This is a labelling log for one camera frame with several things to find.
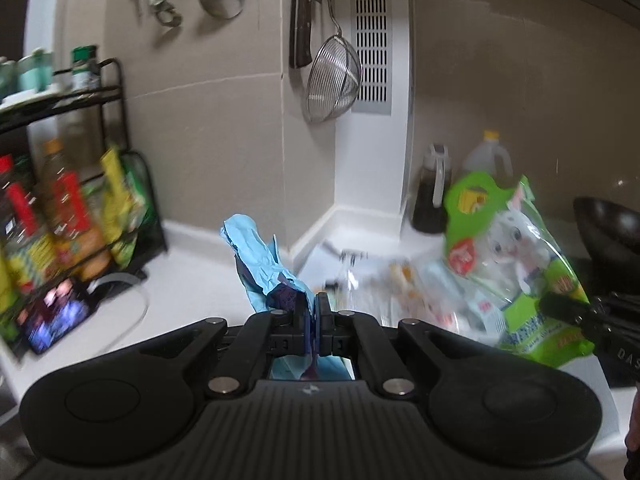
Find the blue paper trash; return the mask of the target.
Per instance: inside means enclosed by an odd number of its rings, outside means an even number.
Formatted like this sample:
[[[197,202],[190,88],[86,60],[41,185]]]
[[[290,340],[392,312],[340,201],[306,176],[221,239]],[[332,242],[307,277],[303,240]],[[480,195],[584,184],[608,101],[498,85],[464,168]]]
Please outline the blue paper trash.
[[[282,356],[273,361],[269,377],[280,380],[349,380],[343,361],[319,356],[318,314],[314,294],[281,262],[278,241],[262,240],[256,222],[246,214],[224,220],[220,236],[234,251],[236,270],[255,312],[293,312],[303,323],[304,350],[300,356]]]

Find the green rabbit snack bag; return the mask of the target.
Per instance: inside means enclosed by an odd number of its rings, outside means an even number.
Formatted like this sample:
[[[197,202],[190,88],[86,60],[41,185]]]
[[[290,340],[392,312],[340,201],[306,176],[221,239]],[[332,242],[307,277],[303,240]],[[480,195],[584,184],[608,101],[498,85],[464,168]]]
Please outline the green rabbit snack bag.
[[[497,348],[560,367],[593,354],[594,344],[543,314],[539,300],[547,292],[588,298],[534,200],[526,177],[502,188],[486,172],[467,174],[445,196],[445,257]]]

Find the black wok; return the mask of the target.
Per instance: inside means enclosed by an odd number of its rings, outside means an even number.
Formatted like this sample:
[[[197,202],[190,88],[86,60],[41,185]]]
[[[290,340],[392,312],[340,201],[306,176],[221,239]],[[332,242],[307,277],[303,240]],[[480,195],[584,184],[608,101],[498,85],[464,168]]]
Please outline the black wok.
[[[639,213],[594,197],[576,197],[573,209],[580,239],[593,260],[639,266]]]

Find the dark soy sauce dispenser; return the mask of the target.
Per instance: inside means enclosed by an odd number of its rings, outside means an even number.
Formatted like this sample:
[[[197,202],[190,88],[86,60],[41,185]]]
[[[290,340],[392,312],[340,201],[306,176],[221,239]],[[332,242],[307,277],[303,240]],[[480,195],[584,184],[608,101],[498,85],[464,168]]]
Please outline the dark soy sauce dispenser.
[[[444,144],[431,144],[423,157],[416,200],[410,218],[413,229],[424,234],[442,234],[448,214],[444,205],[450,187],[451,164]]]

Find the large vinegar jug yellow cap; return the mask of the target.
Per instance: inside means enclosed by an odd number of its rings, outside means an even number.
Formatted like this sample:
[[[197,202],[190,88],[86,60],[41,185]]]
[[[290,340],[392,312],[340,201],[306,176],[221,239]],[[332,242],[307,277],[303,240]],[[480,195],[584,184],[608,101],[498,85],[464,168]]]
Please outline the large vinegar jug yellow cap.
[[[483,132],[482,142],[466,155],[461,171],[464,174],[477,171],[489,174],[502,188],[508,188],[514,181],[511,156],[500,144],[499,133],[495,130]]]

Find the yellow green seasoning packets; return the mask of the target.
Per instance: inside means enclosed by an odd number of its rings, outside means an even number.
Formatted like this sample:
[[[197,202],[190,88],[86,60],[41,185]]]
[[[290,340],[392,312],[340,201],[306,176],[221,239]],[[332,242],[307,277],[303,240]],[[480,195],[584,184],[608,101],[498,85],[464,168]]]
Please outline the yellow green seasoning packets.
[[[115,263],[125,269],[134,258],[138,229],[149,215],[150,204],[132,166],[114,146],[103,154],[100,163],[103,184],[99,224]]]

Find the oil bottle red label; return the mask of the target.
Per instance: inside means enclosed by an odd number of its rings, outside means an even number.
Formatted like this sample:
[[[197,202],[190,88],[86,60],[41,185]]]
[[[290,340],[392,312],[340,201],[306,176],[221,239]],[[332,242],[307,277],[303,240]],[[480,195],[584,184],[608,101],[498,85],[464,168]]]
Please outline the oil bottle red label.
[[[78,172],[70,166],[58,139],[43,143],[41,170],[44,209],[61,266],[81,281],[105,273],[111,256],[81,193]]]

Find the smartphone with lit screen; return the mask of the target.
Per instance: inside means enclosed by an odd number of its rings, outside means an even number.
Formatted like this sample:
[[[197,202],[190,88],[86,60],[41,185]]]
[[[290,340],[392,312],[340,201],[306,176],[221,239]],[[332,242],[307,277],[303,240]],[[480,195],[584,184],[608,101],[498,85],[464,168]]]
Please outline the smartphone with lit screen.
[[[16,322],[29,350],[40,356],[86,322],[95,310],[85,286],[66,278],[32,298]]]

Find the steel mesh strainer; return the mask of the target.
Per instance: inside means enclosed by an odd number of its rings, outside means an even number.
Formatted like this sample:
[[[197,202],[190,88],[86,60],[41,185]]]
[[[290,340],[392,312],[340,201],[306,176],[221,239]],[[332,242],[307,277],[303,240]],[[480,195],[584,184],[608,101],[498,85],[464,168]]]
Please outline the steel mesh strainer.
[[[362,84],[358,54],[343,35],[333,0],[326,3],[335,32],[321,45],[311,64],[305,93],[306,118],[316,124],[350,110]]]

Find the sauce bottle red cap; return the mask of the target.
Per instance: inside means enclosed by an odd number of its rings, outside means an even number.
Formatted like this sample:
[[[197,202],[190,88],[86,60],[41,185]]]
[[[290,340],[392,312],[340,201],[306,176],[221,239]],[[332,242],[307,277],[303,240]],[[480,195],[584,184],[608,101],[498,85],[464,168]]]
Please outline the sauce bottle red cap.
[[[14,174],[10,155],[1,156],[1,239],[6,264],[21,294],[30,294],[58,274],[51,233]]]

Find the green cap spice jar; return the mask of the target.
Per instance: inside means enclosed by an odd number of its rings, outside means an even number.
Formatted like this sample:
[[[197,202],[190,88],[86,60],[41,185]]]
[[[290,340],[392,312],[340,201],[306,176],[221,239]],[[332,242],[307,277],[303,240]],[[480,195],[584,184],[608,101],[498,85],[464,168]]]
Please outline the green cap spice jar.
[[[89,44],[73,48],[72,88],[74,91],[92,90],[100,86],[100,66],[98,63],[98,46]]]

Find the silver wall vent grille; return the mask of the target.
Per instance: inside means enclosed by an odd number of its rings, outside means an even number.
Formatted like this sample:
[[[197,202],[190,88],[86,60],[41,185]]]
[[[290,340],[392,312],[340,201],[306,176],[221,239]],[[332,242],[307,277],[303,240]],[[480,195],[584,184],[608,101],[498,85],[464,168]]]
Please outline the silver wall vent grille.
[[[393,24],[390,0],[350,0],[352,45],[360,63],[361,84],[352,109],[392,112]]]

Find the dark handled kitchen knife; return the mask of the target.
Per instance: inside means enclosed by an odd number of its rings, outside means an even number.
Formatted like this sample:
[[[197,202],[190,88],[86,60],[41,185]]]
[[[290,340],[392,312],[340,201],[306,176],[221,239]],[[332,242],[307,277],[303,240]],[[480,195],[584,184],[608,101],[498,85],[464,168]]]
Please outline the dark handled kitchen knife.
[[[315,1],[292,0],[288,62],[293,70],[300,70],[312,62],[311,23]]]

